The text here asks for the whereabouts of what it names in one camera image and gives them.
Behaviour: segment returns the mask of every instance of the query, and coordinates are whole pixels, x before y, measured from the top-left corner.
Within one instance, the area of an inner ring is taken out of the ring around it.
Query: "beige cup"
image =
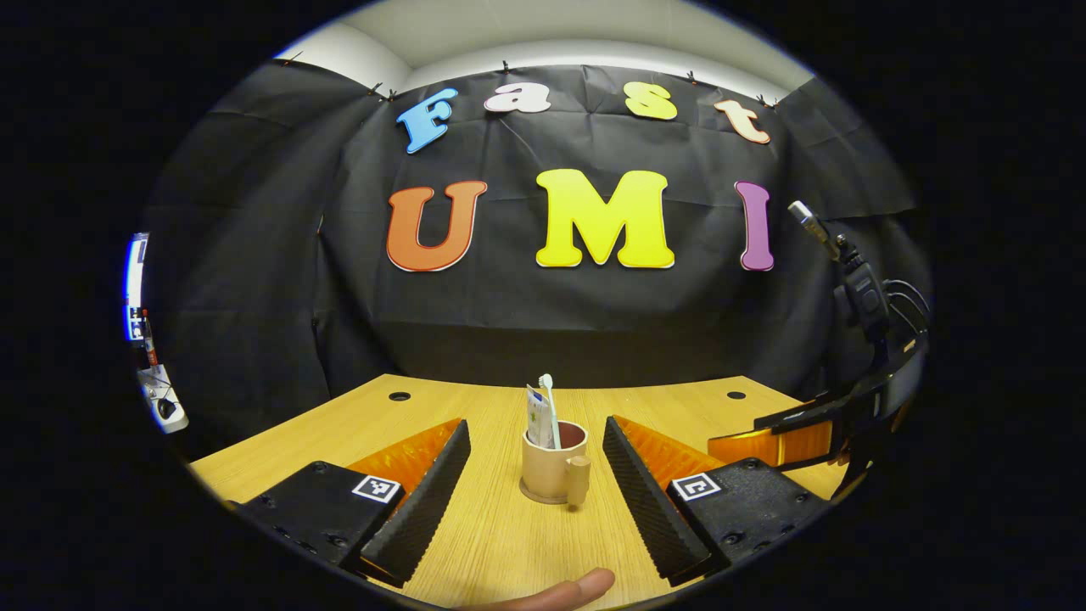
[[[550,505],[584,504],[589,493],[589,469],[592,461],[584,451],[589,447],[589,433],[572,422],[558,421],[560,450],[541,448],[528,441],[528,432],[520,435],[523,446],[523,464],[520,492],[526,497]]]

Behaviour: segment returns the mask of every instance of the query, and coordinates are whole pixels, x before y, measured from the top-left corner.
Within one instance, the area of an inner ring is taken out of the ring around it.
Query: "wall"
[[[290,59],[299,51],[302,54],[296,61],[330,69],[369,87],[383,82],[380,91],[386,94],[389,89],[404,90],[404,81],[412,72],[412,67],[387,47],[342,23],[329,24],[308,34],[276,59]]]
[[[678,76],[694,71],[698,80],[718,85],[738,93],[770,102],[783,99],[788,90],[762,78],[721,63],[648,44],[615,40],[541,40],[518,42],[471,51],[416,68],[404,82],[403,90],[422,87],[446,78],[502,68],[529,65],[589,64],[653,69]]]

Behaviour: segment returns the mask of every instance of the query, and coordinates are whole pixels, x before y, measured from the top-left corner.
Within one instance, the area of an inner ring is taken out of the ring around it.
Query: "black cloth backdrop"
[[[623,84],[661,85],[673,120],[633,115]],[[489,113],[507,82],[550,87],[541,113]],[[395,118],[452,87],[447,132],[408,155]],[[338,74],[270,62],[194,126],[144,216],[144,303],[199,458],[381,373],[489,385],[620,387],[745,375],[806,399],[856,375],[870,354],[834,313],[833,268],[787,212],[799,199],[846,230],[883,277],[925,293],[910,229],[917,202],[891,155],[818,79],[775,110],[734,91],[648,71],[546,66],[481,73],[393,101]],[[758,114],[768,144],[738,136],[712,104]],[[667,177],[675,263],[544,268],[544,170],[583,171],[606,201],[633,169]],[[444,240],[447,184],[483,180],[470,249],[408,272],[386,253],[389,196],[430,187],[422,244]],[[740,265],[747,180],[770,192],[769,271]]]

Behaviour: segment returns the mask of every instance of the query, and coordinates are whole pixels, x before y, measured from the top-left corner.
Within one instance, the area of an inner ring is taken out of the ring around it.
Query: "cup handle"
[[[566,502],[569,505],[584,505],[584,497],[589,494],[589,471],[591,468],[592,459],[586,456],[566,459],[566,470],[569,478]]]

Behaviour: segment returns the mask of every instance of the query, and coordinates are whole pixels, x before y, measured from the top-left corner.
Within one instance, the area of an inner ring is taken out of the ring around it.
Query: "white ceiling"
[[[340,21],[413,68],[503,44],[578,38],[699,55],[787,91],[811,77],[773,46],[683,0],[383,0]]]

